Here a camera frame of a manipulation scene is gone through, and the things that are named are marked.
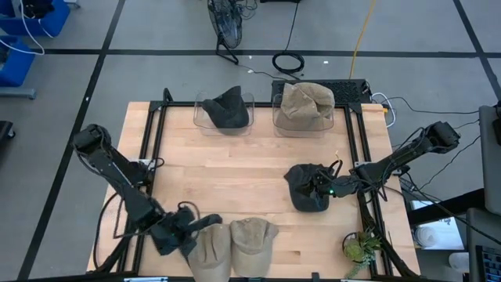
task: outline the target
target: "yellow cable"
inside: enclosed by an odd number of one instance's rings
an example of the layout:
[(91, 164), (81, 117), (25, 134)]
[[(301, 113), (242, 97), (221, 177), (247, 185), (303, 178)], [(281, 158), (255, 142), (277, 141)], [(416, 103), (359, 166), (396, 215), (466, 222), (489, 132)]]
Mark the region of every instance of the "yellow cable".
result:
[(367, 14), (365, 23), (363, 23), (362, 32), (359, 35), (359, 40), (357, 40), (357, 45), (355, 46), (355, 51), (353, 52), (353, 58), (351, 59), (350, 77), (348, 79), (351, 79), (351, 76), (353, 75), (353, 72), (355, 71), (355, 58), (357, 56), (357, 52), (359, 51), (360, 42), (362, 41), (363, 34), (366, 32), (367, 24), (369, 23), (369, 18), (370, 18), (370, 15), (373, 13), (373, 9), (374, 9), (375, 5), (376, 5), (376, 0), (373, 0), (370, 3), (369, 13)]

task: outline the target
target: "beige hat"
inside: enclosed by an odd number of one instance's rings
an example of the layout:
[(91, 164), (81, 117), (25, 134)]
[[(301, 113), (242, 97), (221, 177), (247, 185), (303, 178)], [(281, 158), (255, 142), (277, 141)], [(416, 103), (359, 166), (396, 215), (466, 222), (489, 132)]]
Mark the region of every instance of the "beige hat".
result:
[(233, 221), (232, 264), (242, 277), (265, 277), (272, 264), (273, 238), (278, 228), (264, 219)]
[(311, 82), (286, 83), (274, 122), (286, 130), (323, 130), (334, 104), (333, 92), (324, 86)]
[(188, 255), (195, 281), (228, 281), (232, 269), (230, 250), (229, 226), (213, 224), (202, 229), (196, 239), (196, 247)]

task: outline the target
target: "blue bin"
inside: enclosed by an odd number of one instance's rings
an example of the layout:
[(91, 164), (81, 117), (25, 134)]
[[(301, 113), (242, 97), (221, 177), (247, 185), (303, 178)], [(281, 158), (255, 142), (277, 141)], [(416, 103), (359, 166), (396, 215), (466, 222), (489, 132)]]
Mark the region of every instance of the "blue bin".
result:
[[(0, 13), (11, 16), (13, 13), (12, 4), (9, 6), (9, 3), (6, 2), (11, 3), (11, 0), (0, 0)], [(47, 31), (51, 36), (55, 37), (63, 29), (64, 23), (70, 15), (70, 8), (64, 0), (52, 0), (52, 5), (54, 11), (47, 13), (40, 21), (38, 21), (39, 19), (25, 18), (26, 25), (33, 36), (48, 36), (45, 33)], [(10, 35), (28, 35), (21, 18), (0, 18), (0, 28)]]
[[(12, 47), (30, 52), (30, 48), (22, 43), (20, 38), (15, 36), (0, 36), (0, 39)], [(9, 49), (7, 46), (0, 44), (0, 48), (9, 50), (6, 62), (0, 69), (0, 86), (16, 87), (21, 86), (24, 82), (26, 74), (30, 70), (33, 63), (34, 54), (26, 54), (16, 50)]]

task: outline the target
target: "potted plant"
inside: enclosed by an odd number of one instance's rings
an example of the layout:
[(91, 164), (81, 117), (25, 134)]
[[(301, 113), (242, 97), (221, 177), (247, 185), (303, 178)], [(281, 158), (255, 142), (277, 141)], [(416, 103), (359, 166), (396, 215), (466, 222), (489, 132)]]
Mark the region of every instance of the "potted plant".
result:
[(356, 266), (346, 274), (346, 279), (354, 277), (360, 270), (369, 266), (370, 262), (376, 259), (376, 250), (380, 250), (380, 240), (373, 236), (372, 230), (348, 234), (343, 240), (343, 252)]

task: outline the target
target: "white cable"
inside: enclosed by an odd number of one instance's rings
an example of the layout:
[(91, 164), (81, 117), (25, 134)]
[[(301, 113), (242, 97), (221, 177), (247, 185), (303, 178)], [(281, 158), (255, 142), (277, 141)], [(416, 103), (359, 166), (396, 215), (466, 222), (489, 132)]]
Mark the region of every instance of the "white cable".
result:
[(391, 105), (391, 102), (388, 100), (388, 98), (386, 97), (386, 95), (384, 95), (383, 93), (381, 93), (381, 92), (374, 93), (370, 97), (371, 101), (373, 101), (373, 97), (374, 96), (378, 96), (378, 95), (383, 96), (384, 100), (386, 101), (386, 103), (388, 103), (388, 106), (390, 107), (391, 115), (393, 116), (393, 121), (391, 121), (391, 123), (389, 125), (386, 125), (386, 128), (389, 128), (390, 126), (392, 126), (392, 125), (395, 124), (395, 122), (397, 121), (397, 116), (395, 115), (395, 110), (393, 110), (393, 106)]
[[(38, 41), (33, 37), (33, 35), (31, 35), (31, 32), (30, 30), (28, 29), (28, 26), (26, 25), (26, 20), (24, 19), (25, 15), (24, 15), (24, 4), (23, 4), (23, 0), (20, 0), (20, 5), (21, 5), (21, 20), (23, 21), (23, 25), (24, 25), (24, 28), (26, 28), (26, 32), (28, 33), (28, 35), (30, 35), (30, 38), (31, 40), (33, 40), (33, 42), (38, 45), (38, 47), (40, 47), (41, 49), (41, 52), (32, 52), (32, 51), (25, 51), (25, 50), (21, 50), (21, 49), (18, 49), (16, 47), (12, 47), (11, 45), (5, 43), (3, 40), (0, 39), (0, 43), (2, 43), (4, 46), (6, 46), (7, 48), (9, 49), (12, 49), (12, 50), (15, 50), (17, 52), (21, 52), (21, 53), (25, 53), (25, 54), (34, 54), (34, 55), (39, 55), (39, 56), (43, 56), (45, 55), (45, 49), (43, 48), (42, 45), (40, 45), (40, 43), (38, 43)], [(41, 25), (41, 19), (38, 19), (38, 23), (40, 24), (40, 27), (41, 29), (50, 37), (50, 38), (53, 38), (53, 36), (51, 36), (46, 30), (45, 28)]]

